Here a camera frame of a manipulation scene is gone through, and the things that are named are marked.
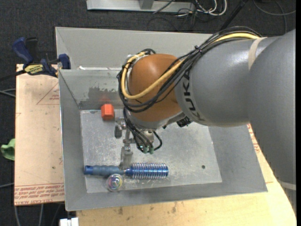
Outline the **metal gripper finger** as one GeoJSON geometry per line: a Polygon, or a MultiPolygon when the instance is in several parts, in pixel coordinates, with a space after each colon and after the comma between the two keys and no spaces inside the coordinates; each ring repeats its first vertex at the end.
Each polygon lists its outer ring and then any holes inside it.
{"type": "Polygon", "coordinates": [[[120,168],[126,169],[130,167],[132,160],[132,150],[128,139],[123,140],[124,145],[121,148],[120,168]]]}
{"type": "Polygon", "coordinates": [[[125,119],[123,117],[119,117],[115,121],[115,129],[114,129],[114,136],[115,138],[122,137],[122,131],[126,129],[125,119]]]}

